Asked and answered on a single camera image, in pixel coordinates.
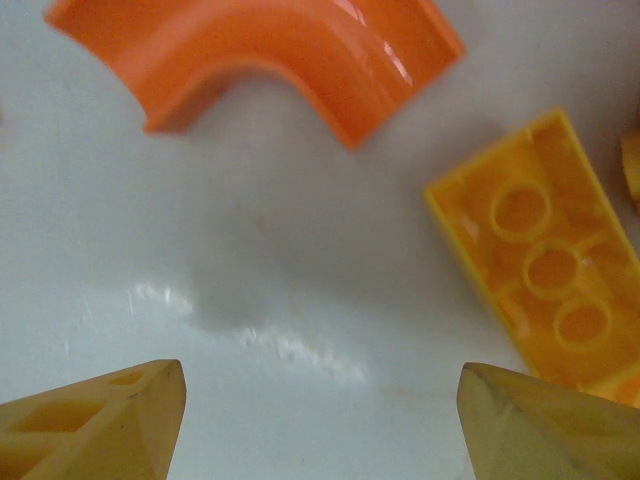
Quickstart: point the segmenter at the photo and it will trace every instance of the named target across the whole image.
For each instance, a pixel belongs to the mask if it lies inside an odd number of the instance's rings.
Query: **white surface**
[[[145,136],[43,0],[2,0],[0,402],[178,358],[171,479],[473,478],[460,368],[520,362],[421,187],[564,104],[638,245],[617,144],[640,3],[440,3],[468,57],[352,155],[270,79]]]

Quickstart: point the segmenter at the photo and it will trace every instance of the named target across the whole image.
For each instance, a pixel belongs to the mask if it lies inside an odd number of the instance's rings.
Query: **hole in plastic block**
[[[510,185],[496,196],[491,216],[496,233],[504,240],[532,240],[546,228],[551,203],[539,185]]]
[[[611,315],[599,302],[564,305],[555,321],[558,342],[567,350],[589,351],[598,347],[611,331]]]
[[[578,255],[570,246],[549,242],[529,254],[525,261],[525,284],[539,297],[564,296],[579,271]]]

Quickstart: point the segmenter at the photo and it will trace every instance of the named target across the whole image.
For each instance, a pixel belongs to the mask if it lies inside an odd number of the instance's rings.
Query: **toy block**
[[[432,0],[56,0],[46,21],[111,68],[147,132],[183,132],[258,70],[295,86],[349,148],[464,52]]]
[[[537,376],[640,406],[640,263],[562,110],[425,197]]]

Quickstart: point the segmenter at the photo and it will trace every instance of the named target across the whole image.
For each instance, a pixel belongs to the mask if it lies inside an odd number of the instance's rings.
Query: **yellow plastic block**
[[[640,132],[622,139],[622,166],[629,192],[640,211]]]
[[[536,375],[640,406],[640,264],[563,111],[425,196]]]

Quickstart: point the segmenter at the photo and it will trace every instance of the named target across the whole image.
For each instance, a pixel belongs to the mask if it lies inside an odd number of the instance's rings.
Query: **orange curved track piece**
[[[247,71],[296,86],[355,147],[464,51],[430,0],[58,0],[50,25],[182,132]]]

